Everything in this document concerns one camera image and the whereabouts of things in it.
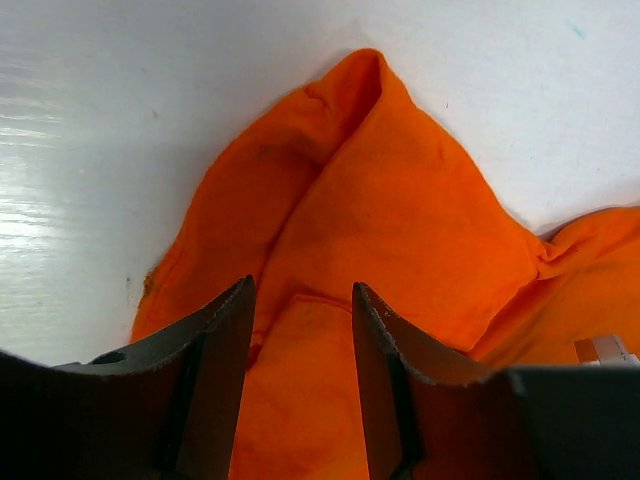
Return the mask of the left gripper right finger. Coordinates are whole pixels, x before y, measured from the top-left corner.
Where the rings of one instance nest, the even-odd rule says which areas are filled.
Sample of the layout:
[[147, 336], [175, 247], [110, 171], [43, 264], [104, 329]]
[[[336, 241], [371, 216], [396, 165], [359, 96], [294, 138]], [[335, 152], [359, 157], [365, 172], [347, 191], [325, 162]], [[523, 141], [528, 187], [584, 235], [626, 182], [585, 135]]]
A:
[[639, 366], [494, 370], [397, 315], [368, 285], [352, 329], [373, 479], [635, 479]]

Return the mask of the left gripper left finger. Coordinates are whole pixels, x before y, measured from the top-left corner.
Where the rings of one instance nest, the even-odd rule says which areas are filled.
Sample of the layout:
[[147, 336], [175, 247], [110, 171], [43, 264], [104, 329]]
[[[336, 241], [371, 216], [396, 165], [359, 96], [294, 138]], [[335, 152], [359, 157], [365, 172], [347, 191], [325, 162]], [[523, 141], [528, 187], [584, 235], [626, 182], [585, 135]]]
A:
[[244, 277], [176, 323], [93, 361], [1, 356], [5, 479], [224, 479], [254, 322]]

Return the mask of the orange t shirt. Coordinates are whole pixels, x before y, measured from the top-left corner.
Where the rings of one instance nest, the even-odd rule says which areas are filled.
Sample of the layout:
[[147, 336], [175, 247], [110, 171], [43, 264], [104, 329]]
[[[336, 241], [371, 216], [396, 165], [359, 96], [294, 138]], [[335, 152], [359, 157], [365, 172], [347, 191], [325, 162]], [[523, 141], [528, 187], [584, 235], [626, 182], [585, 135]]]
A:
[[357, 282], [493, 367], [573, 364], [576, 341], [607, 334], [639, 349], [638, 209], [538, 238], [372, 49], [284, 97], [218, 157], [146, 278], [133, 339], [246, 275], [257, 302], [233, 479], [367, 477]]

